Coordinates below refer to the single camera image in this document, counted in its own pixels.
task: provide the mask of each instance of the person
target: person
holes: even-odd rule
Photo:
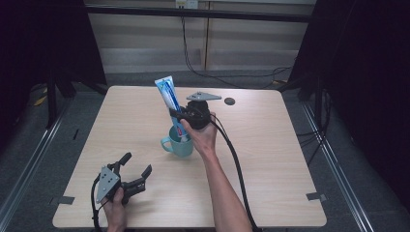
[[[194,130],[184,119],[181,120],[181,124],[190,135],[193,146],[205,164],[216,230],[250,232],[251,225],[245,208],[229,183],[217,157],[217,128],[210,123],[202,130]],[[118,188],[113,201],[103,206],[108,221],[108,232],[124,231],[127,227],[126,212],[121,204],[123,196],[123,189]]]

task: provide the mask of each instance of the teal cup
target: teal cup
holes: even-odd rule
[[[161,145],[165,151],[184,158],[192,154],[193,151],[192,139],[190,139],[189,135],[187,135],[187,139],[188,141],[181,142],[181,137],[178,137],[175,128],[171,127],[168,136],[161,139]]]

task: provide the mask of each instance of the toothpaste tube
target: toothpaste tube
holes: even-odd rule
[[[171,109],[175,109],[178,112],[181,112],[181,107],[179,106],[177,96],[175,95],[174,82],[172,81],[172,76],[164,77],[155,81],[160,93],[162,95],[163,101],[166,106]],[[181,137],[181,142],[186,142],[187,132],[184,130],[184,127],[178,123],[178,119],[171,117],[172,124],[174,125],[175,130],[178,133],[178,136]]]

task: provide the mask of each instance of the wooden table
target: wooden table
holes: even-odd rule
[[[197,91],[222,96],[208,101],[217,113],[242,165],[249,205],[260,227],[319,227],[326,223],[321,202],[308,201],[316,192],[281,94],[272,90],[176,88],[180,105]],[[227,105],[225,98],[236,103]],[[185,159],[160,144],[172,126],[157,87],[111,87],[90,132],[53,224],[60,228],[93,227],[90,192],[102,165],[125,153],[132,158],[121,168],[122,180],[140,177],[148,164],[153,172],[146,191],[127,205],[129,228],[214,227],[205,168],[196,151]],[[217,136],[217,154],[230,183],[242,200],[232,155]],[[107,226],[103,210],[100,225]]]

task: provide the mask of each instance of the wall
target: wall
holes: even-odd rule
[[[310,15],[311,0],[200,1],[199,9]],[[85,1],[148,8],[175,8],[175,1]],[[89,14],[106,73],[187,70],[181,18]],[[196,70],[264,69],[290,66],[306,23],[185,18],[190,63]]]

